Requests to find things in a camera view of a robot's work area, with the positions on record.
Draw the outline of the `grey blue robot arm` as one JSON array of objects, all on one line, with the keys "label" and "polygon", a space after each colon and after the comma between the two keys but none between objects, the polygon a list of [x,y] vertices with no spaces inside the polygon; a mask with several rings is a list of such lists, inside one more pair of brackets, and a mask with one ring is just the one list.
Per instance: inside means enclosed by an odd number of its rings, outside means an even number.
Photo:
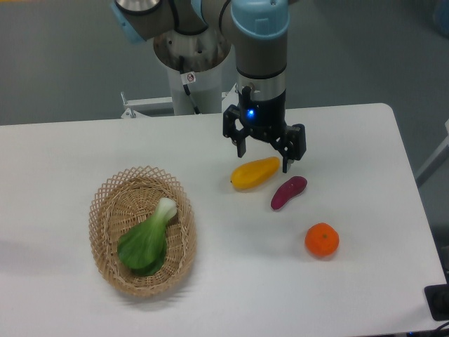
[{"label": "grey blue robot arm", "polygon": [[194,97],[200,75],[234,52],[238,102],[224,111],[223,134],[239,156],[246,152],[246,138],[269,143],[288,171],[307,148],[304,126],[285,120],[289,6],[289,1],[113,1],[111,9],[130,41],[152,41],[157,58],[176,74],[190,113],[204,111]]}]

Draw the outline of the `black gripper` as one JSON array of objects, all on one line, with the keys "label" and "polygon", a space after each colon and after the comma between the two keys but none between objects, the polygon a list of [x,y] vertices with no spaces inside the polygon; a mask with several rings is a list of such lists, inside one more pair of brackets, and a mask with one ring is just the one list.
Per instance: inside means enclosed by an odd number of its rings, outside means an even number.
[{"label": "black gripper", "polygon": [[251,87],[239,91],[238,105],[223,112],[222,134],[236,146],[239,158],[246,153],[248,136],[270,142],[282,156],[282,171],[287,173],[307,150],[305,126],[286,124],[286,91],[268,100],[254,100],[254,95]]}]

